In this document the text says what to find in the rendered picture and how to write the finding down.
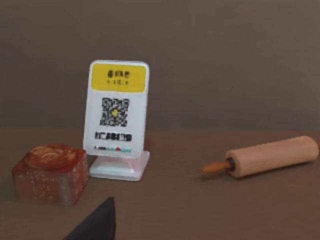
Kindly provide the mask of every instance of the background wall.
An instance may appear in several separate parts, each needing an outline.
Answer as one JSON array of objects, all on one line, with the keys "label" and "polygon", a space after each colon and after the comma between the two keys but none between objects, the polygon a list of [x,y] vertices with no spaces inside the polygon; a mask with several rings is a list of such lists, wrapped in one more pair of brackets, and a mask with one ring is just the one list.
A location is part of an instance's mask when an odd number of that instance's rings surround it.
[{"label": "background wall", "polygon": [[320,126],[319,0],[1,0],[0,126],[82,128],[89,64],[150,65],[148,126]]}]

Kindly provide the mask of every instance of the white plastic stand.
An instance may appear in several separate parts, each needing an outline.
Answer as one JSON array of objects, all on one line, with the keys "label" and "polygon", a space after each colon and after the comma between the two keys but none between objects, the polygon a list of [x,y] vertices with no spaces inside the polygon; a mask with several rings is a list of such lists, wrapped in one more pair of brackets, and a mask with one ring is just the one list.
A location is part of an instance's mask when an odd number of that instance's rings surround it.
[{"label": "white plastic stand", "polygon": [[101,179],[139,181],[150,158],[143,151],[138,158],[98,156],[89,169],[90,176]]}]

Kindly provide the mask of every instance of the wooden rolling pin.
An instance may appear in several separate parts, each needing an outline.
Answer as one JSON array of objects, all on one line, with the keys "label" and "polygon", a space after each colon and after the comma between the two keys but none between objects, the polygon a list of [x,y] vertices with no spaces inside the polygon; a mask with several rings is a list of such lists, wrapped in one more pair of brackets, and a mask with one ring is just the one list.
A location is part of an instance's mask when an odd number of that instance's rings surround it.
[{"label": "wooden rolling pin", "polygon": [[290,165],[314,161],[319,156],[320,144],[309,136],[299,136],[287,140],[257,146],[229,150],[224,162],[213,162],[202,168],[207,174],[222,170],[235,177],[261,173]]}]

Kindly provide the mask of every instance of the wooden table surface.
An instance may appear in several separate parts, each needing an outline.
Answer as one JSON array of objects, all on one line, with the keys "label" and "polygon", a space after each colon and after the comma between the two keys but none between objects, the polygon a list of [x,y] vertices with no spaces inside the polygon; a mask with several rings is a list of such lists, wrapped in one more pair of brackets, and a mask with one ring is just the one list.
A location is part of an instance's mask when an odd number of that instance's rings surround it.
[{"label": "wooden table surface", "polygon": [[17,203],[11,168],[33,146],[82,146],[70,129],[0,128],[0,239],[60,240],[115,197],[117,240],[318,240],[318,161],[234,179],[203,177],[226,150],[319,131],[150,130],[151,158],[139,182],[90,178],[74,207]]}]

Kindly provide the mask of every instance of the white sign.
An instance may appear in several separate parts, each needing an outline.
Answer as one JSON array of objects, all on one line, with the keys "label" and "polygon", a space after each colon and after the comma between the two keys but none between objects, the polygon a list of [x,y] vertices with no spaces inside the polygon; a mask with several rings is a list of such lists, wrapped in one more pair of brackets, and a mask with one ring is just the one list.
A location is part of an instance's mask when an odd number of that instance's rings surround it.
[{"label": "white sign", "polygon": [[149,66],[96,60],[88,79],[83,148],[89,155],[138,158],[144,150]]}]

